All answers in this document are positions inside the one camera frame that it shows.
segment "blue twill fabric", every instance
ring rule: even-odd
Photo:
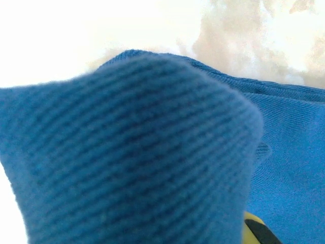
[[[0,89],[0,161],[29,243],[325,243],[325,90],[129,50]]]

